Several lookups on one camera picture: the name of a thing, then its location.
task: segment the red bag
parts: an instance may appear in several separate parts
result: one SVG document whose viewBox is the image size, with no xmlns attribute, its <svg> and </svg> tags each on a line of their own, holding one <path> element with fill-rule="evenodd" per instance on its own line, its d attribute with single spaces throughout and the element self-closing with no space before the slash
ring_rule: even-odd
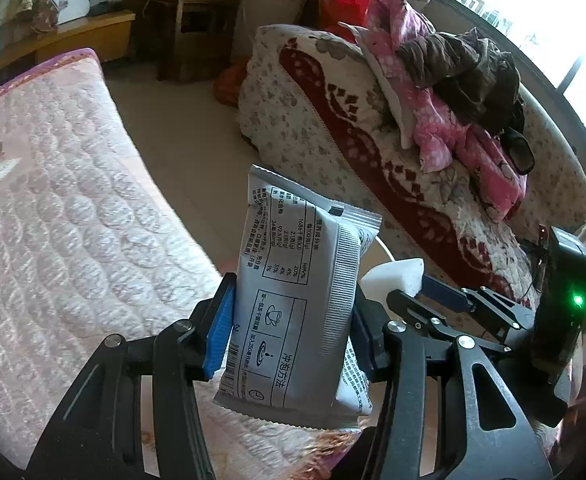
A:
<svg viewBox="0 0 586 480">
<path fill-rule="evenodd" d="M 320 15 L 319 27 L 321 30 L 332 32 L 340 38 L 355 43 L 352 33 L 340 25 L 345 22 L 349 25 L 364 25 L 366 9 L 371 0 L 319 0 Z"/>
</svg>

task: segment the wooden cabinet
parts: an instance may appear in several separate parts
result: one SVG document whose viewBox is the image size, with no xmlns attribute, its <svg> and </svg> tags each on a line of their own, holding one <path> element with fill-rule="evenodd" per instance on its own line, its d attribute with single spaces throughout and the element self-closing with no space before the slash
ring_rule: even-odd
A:
<svg viewBox="0 0 586 480">
<path fill-rule="evenodd" d="M 101 62 L 128 54 L 131 22 L 129 10 L 79 18 L 47 33 L 32 35 L 0 51 L 0 85 L 35 65 L 78 48 L 92 48 Z"/>
<path fill-rule="evenodd" d="M 174 16 L 164 20 L 167 28 L 159 79 L 212 78 L 228 66 L 240 0 L 155 1 Z"/>
</svg>

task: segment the blue gripper pad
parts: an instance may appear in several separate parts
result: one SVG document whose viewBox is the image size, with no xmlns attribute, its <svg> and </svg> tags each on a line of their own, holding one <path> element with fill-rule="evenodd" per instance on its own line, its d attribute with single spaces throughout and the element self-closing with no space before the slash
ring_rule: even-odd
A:
<svg viewBox="0 0 586 480">
<path fill-rule="evenodd" d="M 219 303 L 211 327 L 206 338 L 206 356 L 202 364 L 202 371 L 206 380 L 210 380 L 214 373 L 222 366 L 228 339 L 233 328 L 233 308 L 235 305 L 236 275 L 228 272 L 220 284 L 212 300 Z"/>
</svg>

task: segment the white pillow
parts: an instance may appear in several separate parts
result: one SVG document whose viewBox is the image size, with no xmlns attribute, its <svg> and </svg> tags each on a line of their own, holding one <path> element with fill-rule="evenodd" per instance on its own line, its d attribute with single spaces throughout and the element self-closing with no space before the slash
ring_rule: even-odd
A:
<svg viewBox="0 0 586 480">
<path fill-rule="evenodd" d="M 366 62 L 371 67 L 375 78 L 377 79 L 380 88 L 382 89 L 382 93 L 386 100 L 388 101 L 388 107 L 391 109 L 391 114 L 393 115 L 397 125 L 400 129 L 400 143 L 404 150 L 411 148 L 415 145 L 413 141 L 412 134 L 415 131 L 415 124 L 417 120 L 415 118 L 415 114 L 410 110 L 409 104 L 404 100 L 403 96 L 398 95 L 398 93 L 393 89 L 391 84 L 389 83 L 388 79 L 382 72 L 382 67 L 380 67 L 379 63 L 375 56 L 371 53 L 366 45 L 366 41 L 368 39 L 368 29 L 364 27 L 357 27 L 356 25 L 348 25 L 347 23 L 340 22 L 342 27 L 348 28 L 355 36 L 355 40 L 358 42 L 358 47 L 362 50 L 362 54 L 366 59 Z"/>
</svg>

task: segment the dark brown clothing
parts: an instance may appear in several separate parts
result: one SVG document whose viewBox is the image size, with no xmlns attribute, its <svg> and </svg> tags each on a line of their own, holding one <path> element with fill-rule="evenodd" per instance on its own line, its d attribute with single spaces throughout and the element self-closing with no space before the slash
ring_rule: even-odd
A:
<svg viewBox="0 0 586 480">
<path fill-rule="evenodd" d="M 521 132 L 523 101 L 512 54 L 476 28 L 460 36 L 418 36 L 401 44 L 397 55 L 415 85 L 433 87 L 463 124 L 478 123 L 492 135 L 507 125 Z"/>
</svg>

